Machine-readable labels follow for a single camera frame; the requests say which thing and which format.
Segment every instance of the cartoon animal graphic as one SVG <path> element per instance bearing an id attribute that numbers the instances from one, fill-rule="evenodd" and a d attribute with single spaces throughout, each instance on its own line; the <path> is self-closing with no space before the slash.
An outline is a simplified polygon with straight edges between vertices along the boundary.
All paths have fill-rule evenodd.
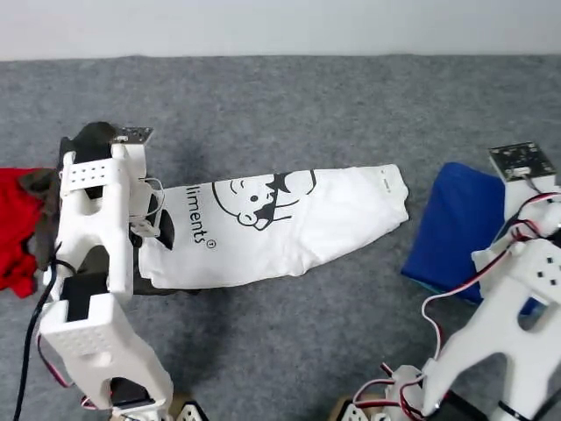
<path id="1" fill-rule="evenodd" d="M 272 222 L 290 219 L 300 199 L 316 187 L 313 170 L 213 182 L 220 207 L 244 226 L 263 231 Z"/>

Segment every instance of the white wire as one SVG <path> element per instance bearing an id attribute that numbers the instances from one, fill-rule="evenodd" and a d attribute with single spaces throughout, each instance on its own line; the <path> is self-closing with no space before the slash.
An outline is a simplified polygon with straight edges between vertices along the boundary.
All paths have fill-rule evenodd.
<path id="1" fill-rule="evenodd" d="M 360 395 L 362 395 L 363 393 L 365 393 L 365 390 L 367 390 L 368 388 L 370 388 L 371 386 L 373 386 L 374 384 L 394 384 L 395 381 L 391 380 L 391 379 L 374 379 L 374 380 L 370 380 L 368 382 L 366 382 L 365 384 L 363 384 L 362 386 L 360 386 L 360 389 L 357 390 L 357 393 L 354 394 L 354 396 L 352 397 L 352 403 L 357 404 L 360 403 L 359 399 L 360 399 Z M 382 402 L 387 402 L 387 399 L 380 399 Z"/>
<path id="2" fill-rule="evenodd" d="M 161 211 L 161 208 L 164 207 L 164 202 L 166 201 L 166 193 L 164 193 L 164 185 L 161 183 L 160 179 L 155 177 L 148 177 L 148 178 L 143 178 L 141 180 L 143 182 L 157 182 L 160 186 L 161 199 L 159 200 L 158 207 L 156 209 L 149 211 L 145 215 L 131 215 L 131 218 L 147 218 L 153 215 L 154 213 L 158 213 L 159 211 Z"/>
<path id="3" fill-rule="evenodd" d="M 484 268 L 482 268 L 479 271 L 479 274 L 476 275 L 471 281 L 469 281 L 468 283 L 465 283 L 459 287 L 457 287 L 456 289 L 453 289 L 451 291 L 448 292 L 444 292 L 442 294 L 436 294 L 434 296 L 430 296 L 428 297 L 426 300 L 424 300 L 423 305 L 421 306 L 421 314 L 423 315 L 423 318 L 425 320 L 427 320 L 432 327 L 434 327 L 435 332 L 437 333 L 437 349 L 435 351 L 435 355 L 433 357 L 434 360 L 437 360 L 438 357 L 440 356 L 440 351 L 442 349 L 442 337 L 440 335 L 440 328 L 438 327 L 437 322 L 435 322 L 435 320 L 433 318 L 431 318 L 430 316 L 427 315 L 427 305 L 435 300 L 438 300 L 440 298 L 446 298 L 448 296 L 455 296 L 456 294 L 465 291 L 466 289 L 472 287 L 473 285 L 475 285 L 477 282 L 479 282 L 479 280 L 481 279 L 481 277 L 483 275 L 485 275 L 487 273 L 487 271 L 495 266 L 496 264 L 498 264 L 501 260 L 503 260 L 505 258 L 505 256 L 507 256 L 508 254 L 508 250 L 510 249 L 510 247 L 514 244 L 511 243 L 506 250 L 504 251 L 503 255 L 501 255 L 501 257 L 499 259 L 495 258 L 494 260 L 492 260 L 489 264 L 487 264 Z"/>

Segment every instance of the folded t-shirt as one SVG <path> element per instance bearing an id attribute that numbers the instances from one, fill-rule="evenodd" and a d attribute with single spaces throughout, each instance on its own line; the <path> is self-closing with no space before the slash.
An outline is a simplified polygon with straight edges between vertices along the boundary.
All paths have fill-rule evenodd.
<path id="1" fill-rule="evenodd" d="M 165 190 L 173 240 L 145 239 L 140 273 L 162 289 L 302 275 L 408 219 L 395 165 L 261 175 Z"/>

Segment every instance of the black wire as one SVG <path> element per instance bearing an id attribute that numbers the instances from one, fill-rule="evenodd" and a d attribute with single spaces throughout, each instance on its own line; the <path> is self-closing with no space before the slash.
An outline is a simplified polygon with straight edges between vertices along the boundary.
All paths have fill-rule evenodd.
<path id="1" fill-rule="evenodd" d="M 29 324 L 27 325 L 27 332 L 25 333 L 25 343 L 24 343 L 24 357 L 21 363 L 21 375 L 19 377 L 19 391 L 18 391 L 18 400 L 16 401 L 16 410 L 14 411 L 14 418 L 13 421 L 18 421 L 19 416 L 21 414 L 22 405 L 24 403 L 24 396 L 25 396 L 25 385 L 27 384 L 27 371 L 29 369 L 29 353 L 32 346 L 32 338 L 33 338 L 33 331 L 35 330 L 35 325 L 37 324 L 37 319 L 43 311 L 43 306 L 46 303 L 49 294 L 51 294 L 51 290 L 54 287 L 56 282 L 56 267 L 58 265 L 64 266 L 65 268 L 70 269 L 70 271 L 75 275 L 76 270 L 67 262 L 53 259 L 51 261 L 51 281 L 46 285 L 43 294 L 39 298 L 37 305 L 35 306 L 35 310 L 33 310 L 32 318 L 29 320 Z"/>
<path id="2" fill-rule="evenodd" d="M 561 401 L 561 388 L 557 389 L 536 412 L 536 416 L 532 421 L 540 421 L 545 417 L 555 405 Z"/>
<path id="3" fill-rule="evenodd" d="M 528 186 L 534 190 L 538 195 L 541 195 L 543 192 L 536 186 L 536 184 L 534 183 L 534 180 L 532 180 L 530 177 L 528 177 L 527 175 L 523 175 L 522 178 L 526 181 L 526 184 L 528 184 Z"/>

